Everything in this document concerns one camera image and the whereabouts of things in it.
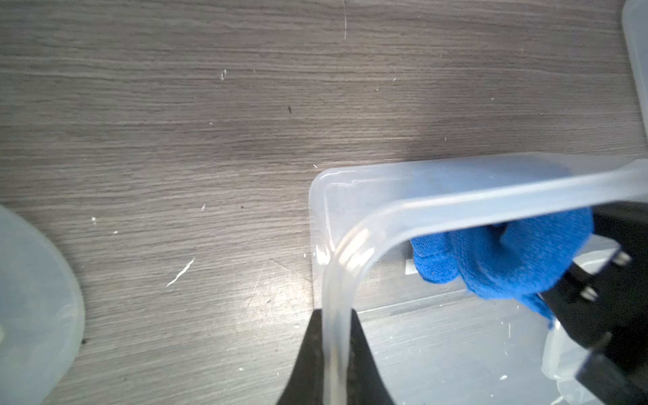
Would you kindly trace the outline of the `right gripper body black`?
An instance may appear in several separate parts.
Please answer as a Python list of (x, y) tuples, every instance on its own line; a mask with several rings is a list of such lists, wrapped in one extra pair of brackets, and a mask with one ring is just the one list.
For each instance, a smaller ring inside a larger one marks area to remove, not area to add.
[(593, 209), (594, 233), (618, 243), (595, 273), (573, 263), (541, 297), (588, 355), (575, 380), (604, 404), (647, 402), (647, 205)]

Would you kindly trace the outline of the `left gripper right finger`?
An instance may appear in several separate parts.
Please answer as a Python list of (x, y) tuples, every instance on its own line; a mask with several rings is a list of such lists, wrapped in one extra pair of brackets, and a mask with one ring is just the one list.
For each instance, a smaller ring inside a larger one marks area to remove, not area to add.
[(348, 404), (394, 405), (389, 391), (381, 379), (371, 348), (355, 310), (351, 312)]

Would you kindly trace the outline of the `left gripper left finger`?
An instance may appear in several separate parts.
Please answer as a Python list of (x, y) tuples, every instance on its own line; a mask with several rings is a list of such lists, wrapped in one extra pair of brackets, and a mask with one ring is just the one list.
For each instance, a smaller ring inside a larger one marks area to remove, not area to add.
[(290, 379), (276, 404), (322, 405), (323, 383), (322, 311), (314, 310)]

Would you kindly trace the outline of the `clear rectangular lunch box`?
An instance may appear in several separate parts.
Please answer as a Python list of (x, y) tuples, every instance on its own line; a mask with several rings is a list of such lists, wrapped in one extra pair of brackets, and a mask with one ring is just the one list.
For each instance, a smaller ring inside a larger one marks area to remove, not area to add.
[(399, 404), (592, 404), (575, 381), (585, 351), (514, 300), (482, 300), (462, 280), (432, 285), (410, 240), (647, 196), (647, 162), (525, 153), (324, 170), (310, 186), (316, 307), (344, 342), (354, 308)]
[(627, 0), (621, 20), (641, 117), (647, 133), (647, 0)]

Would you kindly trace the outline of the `blue cleaning cloth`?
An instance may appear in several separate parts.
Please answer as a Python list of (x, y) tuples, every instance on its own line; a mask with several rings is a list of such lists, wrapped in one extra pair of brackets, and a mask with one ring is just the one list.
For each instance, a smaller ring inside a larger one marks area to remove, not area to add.
[(550, 320), (541, 293), (553, 288), (594, 231), (589, 208), (411, 239), (423, 280), (461, 278), (484, 300), (517, 300)]

